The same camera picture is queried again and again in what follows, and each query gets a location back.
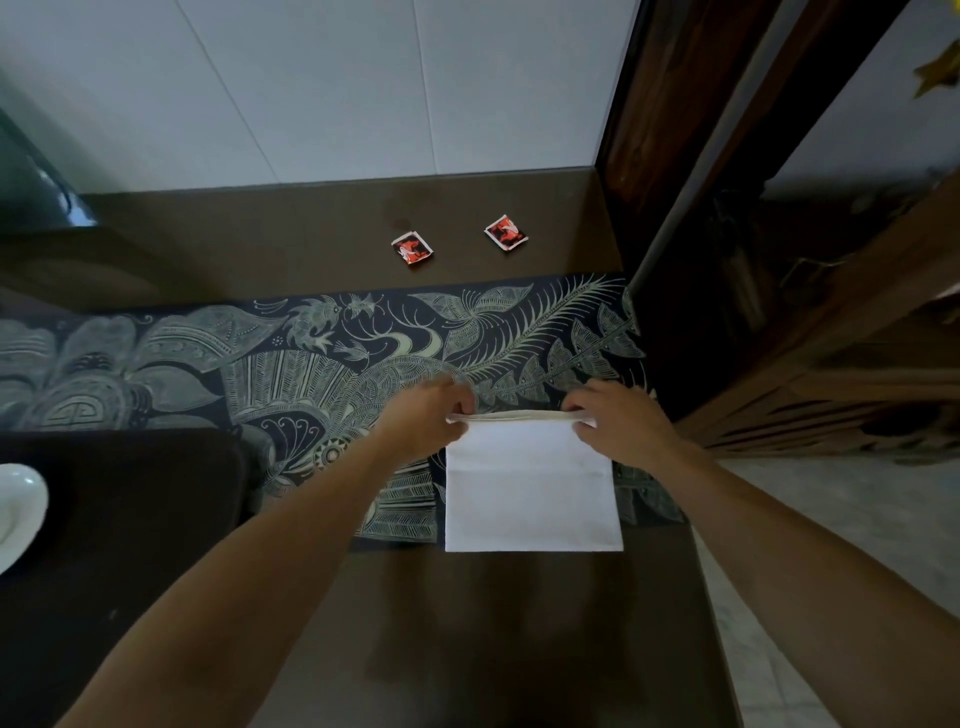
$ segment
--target gray floor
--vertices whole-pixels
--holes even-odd
[[[960,616],[960,461],[904,467],[867,458],[758,459],[724,465]],[[697,546],[745,728],[835,726],[699,539]]]

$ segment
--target person's left arm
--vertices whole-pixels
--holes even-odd
[[[246,725],[373,498],[397,468],[464,433],[447,415],[472,411],[469,388],[448,377],[401,391],[370,435],[178,579],[109,653],[59,728]]]

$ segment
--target forearm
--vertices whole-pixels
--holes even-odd
[[[955,718],[956,619],[700,449],[684,446],[657,470],[774,642],[844,725]]]
[[[230,534],[114,648],[62,725],[245,725],[400,464],[360,440]]]

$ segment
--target person's left hand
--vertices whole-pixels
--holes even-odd
[[[473,392],[450,375],[439,375],[397,392],[373,426],[371,437],[411,463],[429,457],[467,431],[467,423],[449,423],[448,415],[473,414]]]

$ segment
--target person's right arm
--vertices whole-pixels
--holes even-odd
[[[580,438],[660,481],[841,725],[960,725],[960,620],[685,442],[642,390],[595,379],[578,408],[596,421]]]

